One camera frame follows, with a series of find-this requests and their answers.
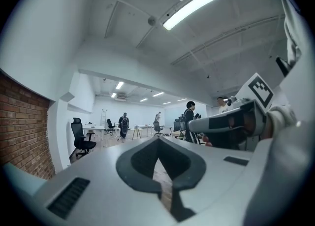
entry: office chair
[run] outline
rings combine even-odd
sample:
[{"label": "office chair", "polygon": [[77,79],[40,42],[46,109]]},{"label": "office chair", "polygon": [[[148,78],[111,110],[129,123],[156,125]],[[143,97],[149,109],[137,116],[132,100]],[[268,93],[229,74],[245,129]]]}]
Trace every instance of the office chair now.
[{"label": "office chair", "polygon": [[112,121],[110,121],[110,119],[107,119],[107,124],[108,128],[110,128],[109,133],[113,135],[113,129],[115,128],[115,126],[112,125]]},{"label": "office chair", "polygon": [[174,122],[174,132],[178,131],[178,130],[181,130],[181,125],[180,125],[180,122],[179,122],[179,119],[175,119],[175,122]]},{"label": "office chair", "polygon": [[83,128],[81,119],[79,118],[73,118],[73,123],[71,123],[71,129],[73,131],[74,135],[74,146],[79,150],[84,150],[84,152],[76,153],[76,157],[78,155],[86,155],[90,152],[90,149],[94,148],[96,143],[91,141],[91,135],[94,134],[92,132],[88,132],[87,134],[90,135],[89,141],[85,141],[86,138],[83,134]]},{"label": "office chair", "polygon": [[156,134],[159,134],[159,135],[162,135],[162,133],[160,133],[161,130],[163,130],[163,127],[162,126],[159,126],[159,122],[153,122],[153,125],[154,125],[154,130],[157,131],[154,136]]}]

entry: white ladder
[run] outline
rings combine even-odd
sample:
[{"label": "white ladder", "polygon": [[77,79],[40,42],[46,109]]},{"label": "white ladder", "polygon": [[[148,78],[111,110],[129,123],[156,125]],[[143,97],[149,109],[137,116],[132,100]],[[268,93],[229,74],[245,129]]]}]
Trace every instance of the white ladder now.
[{"label": "white ladder", "polygon": [[107,112],[107,109],[106,109],[106,110],[102,109],[102,115],[101,115],[101,117],[100,117],[100,125],[101,125],[101,126],[104,126],[105,129],[107,129],[106,112]]}]

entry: red brick wall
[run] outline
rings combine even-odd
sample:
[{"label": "red brick wall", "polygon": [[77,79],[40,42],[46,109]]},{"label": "red brick wall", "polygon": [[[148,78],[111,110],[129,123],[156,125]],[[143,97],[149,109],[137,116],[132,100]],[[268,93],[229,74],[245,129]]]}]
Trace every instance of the red brick wall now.
[{"label": "red brick wall", "polygon": [[55,174],[47,136],[49,100],[0,73],[0,164],[40,178]]}]

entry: black hair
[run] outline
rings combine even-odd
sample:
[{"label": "black hair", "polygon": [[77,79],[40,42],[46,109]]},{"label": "black hair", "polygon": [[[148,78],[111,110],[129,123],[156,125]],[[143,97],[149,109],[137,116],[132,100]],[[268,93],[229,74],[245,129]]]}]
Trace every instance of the black hair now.
[{"label": "black hair", "polygon": [[186,104],[186,107],[187,109],[189,109],[190,107],[192,106],[195,106],[195,103],[193,101],[189,101],[187,104]]}]

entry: wooden floor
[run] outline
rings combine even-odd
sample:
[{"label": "wooden floor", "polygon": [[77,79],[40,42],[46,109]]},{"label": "wooden floor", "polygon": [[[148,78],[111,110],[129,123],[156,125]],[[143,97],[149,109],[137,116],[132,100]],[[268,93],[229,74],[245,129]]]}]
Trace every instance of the wooden floor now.
[{"label": "wooden floor", "polygon": [[[154,132],[155,131],[152,129],[152,134],[151,134],[150,129],[148,129],[148,136],[147,136],[146,129],[143,129],[141,131],[141,133],[142,133],[141,141],[144,142],[144,141],[152,138],[154,135]],[[113,135],[106,134],[104,136],[103,143],[101,143],[101,135],[100,135],[100,133],[96,132],[96,134],[92,135],[92,137],[91,137],[91,141],[96,142],[96,146],[93,148],[93,151],[90,153],[105,150],[107,147],[116,146],[116,145],[119,145],[122,143],[129,143],[132,141],[132,136],[133,136],[133,131],[128,130],[126,138],[125,139],[119,139],[119,141],[117,141],[117,139],[119,138],[119,132],[118,132],[118,134],[116,134],[114,131]],[[136,133],[134,134],[134,140],[135,139],[138,139]],[[80,159],[80,156],[78,156],[78,158],[76,158],[75,153],[74,153],[73,156],[70,158],[70,162],[73,163],[79,159]],[[162,186],[161,202],[163,203],[163,205],[166,207],[167,210],[170,210],[171,198],[172,198],[172,181],[169,178],[169,176],[167,175],[163,165],[161,164],[161,162],[159,160],[157,161],[156,166],[154,168],[153,179],[155,181],[158,181],[161,183],[161,186]]]}]

